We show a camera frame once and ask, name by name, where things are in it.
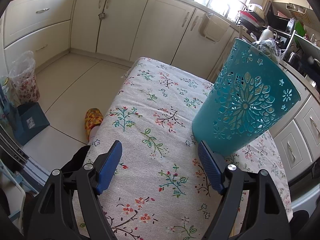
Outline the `cream kitchen cabinets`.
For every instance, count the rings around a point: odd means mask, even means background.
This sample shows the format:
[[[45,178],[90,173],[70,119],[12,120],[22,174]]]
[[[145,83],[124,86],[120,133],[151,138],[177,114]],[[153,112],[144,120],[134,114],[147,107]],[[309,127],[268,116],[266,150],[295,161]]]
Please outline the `cream kitchen cabinets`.
[[[190,0],[12,0],[1,18],[1,74],[25,51],[37,68],[69,50],[115,63],[146,56],[214,81],[242,30],[219,42],[203,37],[205,14]]]

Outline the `floral white tablecloth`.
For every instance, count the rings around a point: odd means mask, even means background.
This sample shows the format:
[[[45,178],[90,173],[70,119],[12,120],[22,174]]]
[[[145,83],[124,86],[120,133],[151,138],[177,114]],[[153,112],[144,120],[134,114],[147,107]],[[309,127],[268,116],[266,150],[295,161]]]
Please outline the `floral white tablecloth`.
[[[114,141],[123,153],[99,201],[117,239],[201,239],[220,202],[191,123],[213,85],[142,57],[106,113],[85,161]]]

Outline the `yellow patterned slipper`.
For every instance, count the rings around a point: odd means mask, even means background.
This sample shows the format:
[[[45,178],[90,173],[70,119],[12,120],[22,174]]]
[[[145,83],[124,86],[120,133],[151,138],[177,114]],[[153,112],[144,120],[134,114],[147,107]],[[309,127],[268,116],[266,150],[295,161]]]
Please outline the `yellow patterned slipper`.
[[[92,129],[96,126],[100,126],[103,122],[103,115],[98,108],[90,108],[85,115],[84,126],[86,137],[89,140]]]

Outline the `teal perforated plastic basket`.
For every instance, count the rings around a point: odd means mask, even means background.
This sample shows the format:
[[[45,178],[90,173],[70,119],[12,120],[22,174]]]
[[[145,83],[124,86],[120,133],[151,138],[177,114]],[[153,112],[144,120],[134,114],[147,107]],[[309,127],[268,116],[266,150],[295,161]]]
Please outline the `teal perforated plastic basket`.
[[[192,122],[197,142],[228,156],[257,139],[301,100],[278,64],[236,38]]]

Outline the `blue cardboard box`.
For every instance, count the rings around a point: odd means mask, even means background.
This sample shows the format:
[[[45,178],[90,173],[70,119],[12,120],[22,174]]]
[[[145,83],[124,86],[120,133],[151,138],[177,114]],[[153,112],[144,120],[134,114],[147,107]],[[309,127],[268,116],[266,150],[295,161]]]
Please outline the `blue cardboard box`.
[[[38,102],[31,102],[17,107],[18,130],[14,132],[16,140],[24,146],[33,137],[50,125]]]

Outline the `floral plastic bag bin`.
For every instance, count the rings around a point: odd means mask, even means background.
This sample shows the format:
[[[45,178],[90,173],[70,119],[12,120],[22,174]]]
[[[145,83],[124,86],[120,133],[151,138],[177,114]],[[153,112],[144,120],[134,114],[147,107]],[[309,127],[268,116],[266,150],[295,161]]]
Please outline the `floral plastic bag bin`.
[[[9,79],[16,89],[21,104],[38,102],[40,98],[35,67],[36,61],[32,51],[22,53],[11,64]]]

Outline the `white hanging plastic bin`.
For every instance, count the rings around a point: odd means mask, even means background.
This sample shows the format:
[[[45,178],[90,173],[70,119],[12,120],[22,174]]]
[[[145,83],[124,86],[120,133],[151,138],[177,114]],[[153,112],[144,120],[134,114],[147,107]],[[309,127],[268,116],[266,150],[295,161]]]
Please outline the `white hanging plastic bin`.
[[[205,14],[200,25],[200,34],[213,41],[219,42],[228,30],[230,24],[214,14]]]

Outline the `black dish rack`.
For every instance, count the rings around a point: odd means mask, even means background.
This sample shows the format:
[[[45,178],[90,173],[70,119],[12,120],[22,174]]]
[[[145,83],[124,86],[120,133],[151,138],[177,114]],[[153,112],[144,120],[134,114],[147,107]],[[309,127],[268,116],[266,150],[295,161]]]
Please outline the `black dish rack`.
[[[242,25],[247,29],[247,33],[260,33],[265,27],[266,19],[262,6],[241,2],[243,9],[238,11],[236,24]]]

